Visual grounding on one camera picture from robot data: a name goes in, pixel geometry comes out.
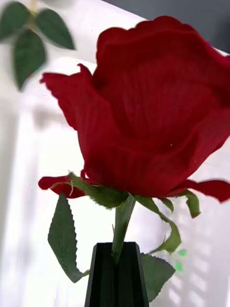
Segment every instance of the rose bloom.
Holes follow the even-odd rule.
[[[229,57],[191,26],[163,16],[102,32],[96,59],[93,75],[80,65],[80,73],[44,73],[41,80],[78,132],[82,177],[141,196],[192,188],[229,199],[228,182],[187,179],[230,135]],[[44,177],[39,186],[67,181]],[[52,190],[84,195],[77,188],[70,195],[66,184]]]

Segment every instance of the green stem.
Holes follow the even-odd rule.
[[[126,236],[126,231],[128,228],[128,223],[130,221],[133,208],[135,206],[135,198],[132,195],[129,195],[126,202],[116,207],[115,213],[115,230],[114,230],[114,239],[112,245],[112,255],[115,264],[119,262],[121,250]]]

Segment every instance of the rose petal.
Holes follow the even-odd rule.
[[[220,202],[230,199],[230,182],[222,180],[208,180],[202,182],[187,180],[185,184],[188,189],[194,189],[207,196],[214,197]]]
[[[69,176],[59,176],[59,177],[42,177],[38,185],[41,189],[50,189],[54,184],[60,183],[54,188],[52,191],[56,194],[60,195],[60,193],[64,193],[67,198],[78,198],[84,196],[84,192],[79,190],[78,188],[73,188],[69,184],[65,184],[65,182],[70,182]]]
[[[141,22],[130,30],[112,28],[107,31],[98,39],[98,66],[93,74],[93,82],[97,88],[111,83],[113,79],[119,78],[121,72],[131,70],[137,63],[148,62],[154,57],[158,60],[163,56],[162,50],[159,51],[160,45],[164,53],[170,50],[168,53],[172,54],[172,50],[176,48],[181,52],[181,58],[189,59],[189,56],[183,54],[188,49],[194,54],[202,55],[203,60],[209,58],[220,66],[230,67],[226,57],[207,44],[195,29],[171,17],[163,16],[153,21]],[[112,34],[111,39],[108,39],[109,33]]]
[[[73,112],[77,108],[78,99],[74,93],[76,85],[82,84],[82,74],[76,73],[71,76],[59,73],[44,73],[40,81],[45,83],[51,94],[58,100],[58,105],[62,109],[67,123],[78,129],[76,115]]]

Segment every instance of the black vase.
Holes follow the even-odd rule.
[[[112,243],[93,248],[85,307],[149,307],[139,246],[124,242],[118,265]]]

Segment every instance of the blurred leaves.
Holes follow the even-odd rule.
[[[45,47],[41,38],[30,29],[18,36],[14,50],[14,73],[21,90],[25,80],[46,62]]]
[[[75,49],[66,24],[55,11],[50,9],[40,11],[35,18],[35,24],[52,42],[67,49]]]
[[[10,2],[0,17],[0,40],[18,32],[29,20],[30,12],[20,2]]]
[[[75,49],[66,24],[55,11],[44,9],[39,13],[31,13],[18,1],[8,3],[0,16],[0,41],[18,34],[13,46],[13,68],[19,90],[24,82],[46,63],[45,47],[36,33],[36,26],[54,44]]]

